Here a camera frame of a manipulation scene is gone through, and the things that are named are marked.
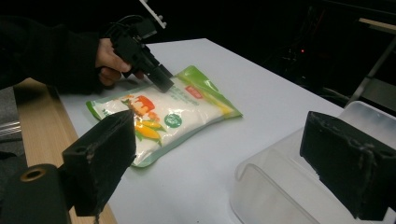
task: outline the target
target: white table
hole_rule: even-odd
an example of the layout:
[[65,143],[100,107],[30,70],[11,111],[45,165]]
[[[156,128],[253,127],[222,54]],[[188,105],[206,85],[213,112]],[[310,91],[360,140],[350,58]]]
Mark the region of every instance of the white table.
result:
[[[127,169],[109,202],[120,224],[240,223],[229,203],[236,166],[302,128],[309,110],[343,110],[207,39],[148,47],[173,74],[195,65],[244,116],[206,127],[147,168]],[[100,94],[61,94],[78,136],[97,123],[85,102],[128,88],[124,80]]]

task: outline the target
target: snack bag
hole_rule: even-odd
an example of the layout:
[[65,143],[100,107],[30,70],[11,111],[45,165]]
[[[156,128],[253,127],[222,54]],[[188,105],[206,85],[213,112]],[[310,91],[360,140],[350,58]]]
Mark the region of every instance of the snack bag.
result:
[[148,85],[87,102],[98,119],[122,110],[134,111],[136,158],[132,166],[152,164],[213,122],[242,117],[195,66],[173,76],[172,81],[175,85],[166,93]]

